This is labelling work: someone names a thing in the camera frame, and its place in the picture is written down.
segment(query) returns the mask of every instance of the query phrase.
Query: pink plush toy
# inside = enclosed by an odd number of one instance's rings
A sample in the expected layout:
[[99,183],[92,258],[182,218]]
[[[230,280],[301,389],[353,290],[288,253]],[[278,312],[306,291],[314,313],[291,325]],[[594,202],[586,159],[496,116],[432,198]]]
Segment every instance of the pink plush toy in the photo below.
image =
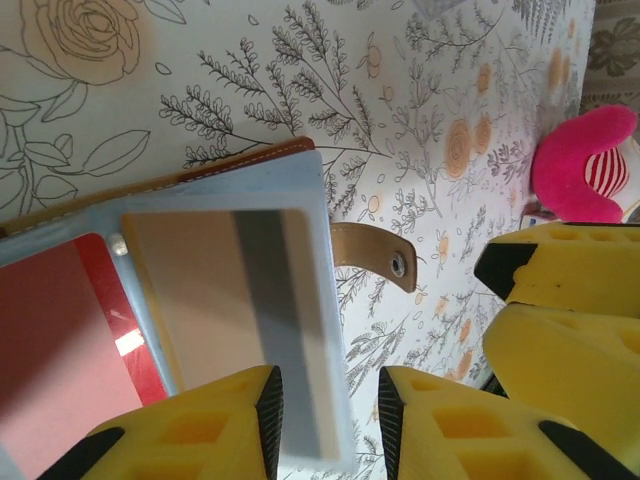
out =
[[610,105],[561,124],[538,147],[533,189],[540,202],[566,222],[619,223],[638,192],[625,193],[640,175],[631,138],[637,116]]

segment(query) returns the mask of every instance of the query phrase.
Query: floral tablecloth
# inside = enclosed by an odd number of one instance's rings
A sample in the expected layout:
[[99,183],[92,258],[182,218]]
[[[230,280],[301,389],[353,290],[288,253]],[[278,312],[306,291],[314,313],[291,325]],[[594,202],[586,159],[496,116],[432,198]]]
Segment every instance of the floral tablecloth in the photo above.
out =
[[332,218],[415,244],[412,295],[337,272],[358,473],[282,478],[384,478],[382,365],[487,379],[501,305],[473,264],[518,228],[535,145],[580,104],[593,1],[419,3],[1,2],[0,221],[309,135]]

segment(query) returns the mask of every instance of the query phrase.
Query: red and white striped fabric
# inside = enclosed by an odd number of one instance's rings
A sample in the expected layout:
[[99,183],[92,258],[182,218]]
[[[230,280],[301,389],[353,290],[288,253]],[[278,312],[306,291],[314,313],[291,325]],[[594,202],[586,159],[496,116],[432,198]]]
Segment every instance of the red and white striped fabric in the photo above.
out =
[[600,195],[611,198],[629,181],[629,170],[618,148],[612,148],[587,160],[584,178]]

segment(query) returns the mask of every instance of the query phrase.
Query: floral pattern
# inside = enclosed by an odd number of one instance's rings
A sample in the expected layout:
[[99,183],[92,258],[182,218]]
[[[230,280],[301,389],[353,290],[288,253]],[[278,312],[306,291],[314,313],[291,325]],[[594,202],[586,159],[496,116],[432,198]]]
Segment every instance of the floral pattern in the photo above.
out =
[[0,6],[15,19],[0,32],[0,220],[309,135],[331,218],[416,246],[411,295],[336,271],[357,472],[281,479],[384,478],[383,365],[488,378],[481,336],[502,304],[473,265],[518,228],[536,144],[580,104],[594,2],[438,2],[437,21],[418,3]]

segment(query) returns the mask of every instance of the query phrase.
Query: table surface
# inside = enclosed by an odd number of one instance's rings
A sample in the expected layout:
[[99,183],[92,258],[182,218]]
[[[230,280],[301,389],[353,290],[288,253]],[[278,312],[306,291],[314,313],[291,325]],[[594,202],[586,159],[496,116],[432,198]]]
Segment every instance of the table surface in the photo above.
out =
[[414,243],[414,294],[337,272],[359,480],[384,478],[380,366],[489,375],[501,303],[473,265],[518,228],[538,140],[577,114],[595,2],[468,0],[440,20],[424,12],[459,2],[422,3],[0,6],[0,221],[308,135],[332,219]]

